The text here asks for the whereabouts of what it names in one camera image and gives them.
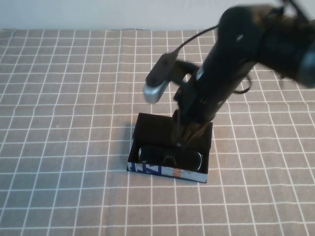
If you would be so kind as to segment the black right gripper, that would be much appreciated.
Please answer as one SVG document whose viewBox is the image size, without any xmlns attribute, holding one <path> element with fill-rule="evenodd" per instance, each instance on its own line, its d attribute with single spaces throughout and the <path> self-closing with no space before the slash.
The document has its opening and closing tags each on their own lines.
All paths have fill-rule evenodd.
<svg viewBox="0 0 315 236">
<path fill-rule="evenodd" d="M 228 61 L 204 62 L 186 90 L 174 98 L 178 101 L 177 118 L 174 123 L 172 141 L 175 146 L 187 147 L 190 142 L 203 135 L 209 121 L 213 120 L 225 101 L 234 93 L 249 91 L 252 83 L 244 90 L 237 87 L 253 68 L 253 62 L 230 63 Z"/>
</svg>

